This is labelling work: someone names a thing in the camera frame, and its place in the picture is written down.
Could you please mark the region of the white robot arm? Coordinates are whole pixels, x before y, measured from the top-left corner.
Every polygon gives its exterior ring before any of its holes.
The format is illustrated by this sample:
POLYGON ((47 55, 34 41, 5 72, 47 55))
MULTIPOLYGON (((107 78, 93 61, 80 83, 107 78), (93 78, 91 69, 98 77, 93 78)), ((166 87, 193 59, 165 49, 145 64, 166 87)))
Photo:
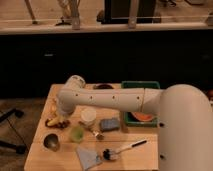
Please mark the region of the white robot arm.
POLYGON ((166 89, 87 89, 71 76, 56 94, 56 116, 65 121, 78 105, 158 117, 159 171, 213 171, 213 108, 207 96, 188 84, 166 89))

